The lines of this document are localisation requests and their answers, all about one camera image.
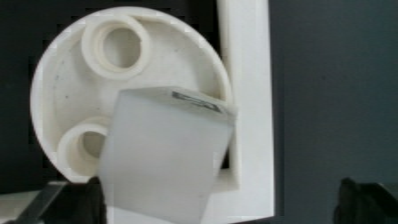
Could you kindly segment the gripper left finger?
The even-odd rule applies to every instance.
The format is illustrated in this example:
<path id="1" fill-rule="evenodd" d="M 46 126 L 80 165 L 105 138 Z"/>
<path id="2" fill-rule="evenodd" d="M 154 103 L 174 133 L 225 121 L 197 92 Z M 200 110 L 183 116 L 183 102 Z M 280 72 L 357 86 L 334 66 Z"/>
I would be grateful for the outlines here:
<path id="1" fill-rule="evenodd" d="M 49 182 L 10 224 L 106 224 L 99 178 Z"/>

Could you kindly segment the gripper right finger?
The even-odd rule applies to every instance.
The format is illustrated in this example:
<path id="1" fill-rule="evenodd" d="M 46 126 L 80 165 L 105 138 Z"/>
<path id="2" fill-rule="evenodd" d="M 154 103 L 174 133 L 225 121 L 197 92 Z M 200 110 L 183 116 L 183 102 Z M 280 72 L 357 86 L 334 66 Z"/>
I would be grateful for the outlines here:
<path id="1" fill-rule="evenodd" d="M 398 183 L 339 184 L 334 224 L 398 224 Z"/>

